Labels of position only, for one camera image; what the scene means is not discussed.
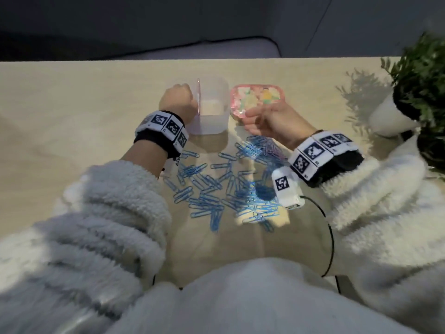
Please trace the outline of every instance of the wooden table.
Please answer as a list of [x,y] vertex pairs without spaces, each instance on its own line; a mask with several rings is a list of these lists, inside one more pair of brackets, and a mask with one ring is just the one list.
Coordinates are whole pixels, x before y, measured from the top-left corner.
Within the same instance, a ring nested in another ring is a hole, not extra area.
[[[398,143],[366,127],[390,92],[379,58],[0,63],[0,235],[48,218],[56,197],[88,166],[120,158],[142,118],[157,109],[166,83],[209,72],[230,86],[280,86],[316,127],[344,132],[375,157],[386,157]],[[220,162],[217,152],[236,153],[234,143],[246,136],[230,119],[223,134],[193,137],[186,149],[200,158],[184,161]],[[236,164],[236,170],[249,168],[251,162]],[[319,190],[303,191],[329,208]],[[187,203],[173,204],[169,188],[164,193],[174,223],[160,280],[183,286],[226,263],[264,256],[326,269],[329,232],[310,203],[282,211],[273,233],[240,225],[226,209],[212,233],[208,216],[191,219]]]

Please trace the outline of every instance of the pink paper clip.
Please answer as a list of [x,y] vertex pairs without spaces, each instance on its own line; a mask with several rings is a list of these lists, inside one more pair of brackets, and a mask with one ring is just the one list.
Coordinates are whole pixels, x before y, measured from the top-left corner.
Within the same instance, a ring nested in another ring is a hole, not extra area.
[[197,92],[197,114],[199,115],[199,112],[201,111],[201,83],[199,82],[199,78],[197,79],[196,92]]

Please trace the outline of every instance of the potted plant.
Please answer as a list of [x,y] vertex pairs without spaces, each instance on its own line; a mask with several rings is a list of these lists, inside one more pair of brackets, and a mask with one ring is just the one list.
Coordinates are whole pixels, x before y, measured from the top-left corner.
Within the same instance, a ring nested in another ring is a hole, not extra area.
[[392,78],[393,92],[371,114],[370,128],[383,137],[419,126],[438,132],[436,121],[445,107],[445,40],[424,33],[398,62],[381,62]]
[[382,58],[382,68],[393,93],[371,115],[371,128],[391,137],[418,127],[393,154],[420,154],[432,171],[445,173],[445,40],[424,33],[392,66]]

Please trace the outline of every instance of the person's left hand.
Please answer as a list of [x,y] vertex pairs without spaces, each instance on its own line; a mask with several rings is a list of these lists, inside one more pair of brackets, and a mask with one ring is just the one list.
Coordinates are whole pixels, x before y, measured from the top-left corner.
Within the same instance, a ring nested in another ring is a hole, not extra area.
[[188,84],[175,84],[167,89],[159,101],[159,110],[174,112],[189,124],[197,114],[197,101]]

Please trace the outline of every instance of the hand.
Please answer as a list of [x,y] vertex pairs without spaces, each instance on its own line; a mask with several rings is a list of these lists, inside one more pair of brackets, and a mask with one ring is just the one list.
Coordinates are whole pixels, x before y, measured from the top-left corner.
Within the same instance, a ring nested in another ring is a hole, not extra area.
[[174,112],[189,124],[197,114],[197,101],[188,84],[175,84],[165,91],[159,101],[159,110]]
[[291,150],[317,131],[284,101],[248,109],[245,115],[242,122],[248,132],[272,137]]

